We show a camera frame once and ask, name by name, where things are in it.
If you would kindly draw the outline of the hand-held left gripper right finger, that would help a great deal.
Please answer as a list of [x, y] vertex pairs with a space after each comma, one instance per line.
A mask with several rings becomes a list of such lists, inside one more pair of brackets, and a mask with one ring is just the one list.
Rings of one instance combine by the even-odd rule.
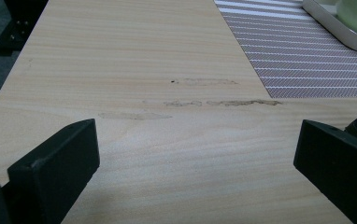
[[357, 224], [357, 137], [305, 119], [293, 165]]

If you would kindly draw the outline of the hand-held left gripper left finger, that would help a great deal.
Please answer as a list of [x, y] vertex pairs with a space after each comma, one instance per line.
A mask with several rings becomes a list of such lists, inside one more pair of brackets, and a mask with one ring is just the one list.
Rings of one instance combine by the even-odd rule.
[[100, 165], [94, 119], [65, 126], [8, 169], [14, 224], [61, 224]]

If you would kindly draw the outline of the striped woven placemat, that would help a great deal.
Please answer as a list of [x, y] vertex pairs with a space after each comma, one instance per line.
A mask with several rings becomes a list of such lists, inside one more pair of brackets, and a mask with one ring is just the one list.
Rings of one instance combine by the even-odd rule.
[[357, 97], [357, 51], [309, 16], [301, 0], [214, 3], [271, 97]]

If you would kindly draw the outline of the white tray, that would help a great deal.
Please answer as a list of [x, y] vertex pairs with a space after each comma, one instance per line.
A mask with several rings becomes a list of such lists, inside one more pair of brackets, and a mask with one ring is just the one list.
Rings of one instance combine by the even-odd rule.
[[357, 33], [337, 17], [338, 0], [303, 0], [302, 8], [346, 47], [357, 51]]

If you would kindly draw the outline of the black metal stand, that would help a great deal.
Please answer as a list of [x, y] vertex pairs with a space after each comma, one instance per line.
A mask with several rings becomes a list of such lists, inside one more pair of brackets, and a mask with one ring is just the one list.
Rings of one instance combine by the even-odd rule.
[[0, 34], [0, 56], [21, 51], [49, 0], [4, 0], [10, 21]]

